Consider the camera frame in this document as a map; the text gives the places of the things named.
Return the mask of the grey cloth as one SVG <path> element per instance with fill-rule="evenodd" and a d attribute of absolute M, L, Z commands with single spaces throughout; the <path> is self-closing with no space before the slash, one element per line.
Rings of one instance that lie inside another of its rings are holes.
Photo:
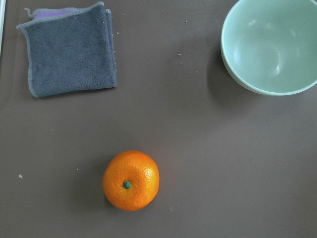
<path fill-rule="evenodd" d="M 28 86 L 37 98 L 117 86 L 111 10 L 39 8 L 17 25 L 26 39 Z"/>

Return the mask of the cream rabbit tray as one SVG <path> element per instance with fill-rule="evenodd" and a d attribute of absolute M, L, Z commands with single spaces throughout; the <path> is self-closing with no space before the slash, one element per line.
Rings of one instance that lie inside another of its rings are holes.
<path fill-rule="evenodd" d="M 2 49 L 5 9 L 6 9 L 6 0 L 0 0 L 0 51 Z"/>

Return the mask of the orange fruit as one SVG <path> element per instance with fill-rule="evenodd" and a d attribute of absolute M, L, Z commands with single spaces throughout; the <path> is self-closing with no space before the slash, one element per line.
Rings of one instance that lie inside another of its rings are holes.
<path fill-rule="evenodd" d="M 143 152 L 129 150 L 111 160 L 103 175 L 105 197 L 116 208 L 136 211 L 149 205 L 159 190 L 159 170 Z"/>

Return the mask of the green bowl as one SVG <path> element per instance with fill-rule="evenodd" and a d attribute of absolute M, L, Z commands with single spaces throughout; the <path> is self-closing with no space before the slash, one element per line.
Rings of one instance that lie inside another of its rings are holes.
<path fill-rule="evenodd" d="M 240 0 L 225 18 L 220 45 L 242 87 L 270 96 L 303 92 L 317 83 L 317 3 Z"/>

